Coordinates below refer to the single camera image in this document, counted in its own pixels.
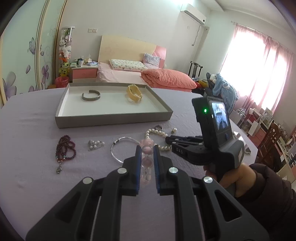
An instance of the folded pink quilt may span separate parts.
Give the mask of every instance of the folded pink quilt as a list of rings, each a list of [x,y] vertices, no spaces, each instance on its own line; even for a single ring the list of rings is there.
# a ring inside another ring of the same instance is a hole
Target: folded pink quilt
[[[195,82],[186,74],[172,69],[148,69],[141,72],[143,80],[153,88],[191,92]]]

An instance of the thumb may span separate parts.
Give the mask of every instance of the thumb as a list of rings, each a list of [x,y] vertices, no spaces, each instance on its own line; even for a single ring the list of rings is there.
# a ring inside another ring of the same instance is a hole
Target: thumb
[[[230,170],[230,171],[228,171],[228,172],[226,172],[224,174],[224,176],[220,180],[219,184],[222,187],[227,188],[232,183],[235,183],[239,178],[240,178],[240,176],[239,176],[239,170],[238,170],[238,168],[237,169],[233,169],[233,170]]]

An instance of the pillow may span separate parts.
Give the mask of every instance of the pillow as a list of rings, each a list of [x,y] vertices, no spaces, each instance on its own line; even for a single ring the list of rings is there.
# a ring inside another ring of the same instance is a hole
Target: pillow
[[[196,83],[186,74],[172,69],[148,69],[141,73],[152,82],[162,86],[195,89]]]
[[[148,69],[158,69],[160,60],[161,60],[161,57],[153,56],[148,53],[144,53],[143,64]]]
[[[130,61],[130,60],[121,60],[121,59],[111,59],[109,60],[112,69],[114,70],[126,70],[126,71],[135,71],[141,72],[148,69],[140,61]]]

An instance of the headboard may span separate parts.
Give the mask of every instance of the headboard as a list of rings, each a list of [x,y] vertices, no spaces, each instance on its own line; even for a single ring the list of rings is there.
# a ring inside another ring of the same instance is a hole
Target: headboard
[[[161,57],[159,68],[163,68],[166,48],[127,37],[103,35],[98,62],[108,64],[113,58],[142,62],[144,53]]]

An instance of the human hand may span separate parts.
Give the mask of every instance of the human hand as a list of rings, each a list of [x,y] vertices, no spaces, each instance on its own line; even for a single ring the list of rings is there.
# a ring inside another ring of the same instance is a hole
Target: human hand
[[[217,176],[209,171],[209,166],[204,166],[203,168],[206,171],[206,176],[210,176],[217,180]],[[219,184],[222,187],[227,188],[232,183],[236,183],[235,197],[240,197],[254,186],[255,181],[256,173],[254,170],[242,163],[238,168],[226,172]]]

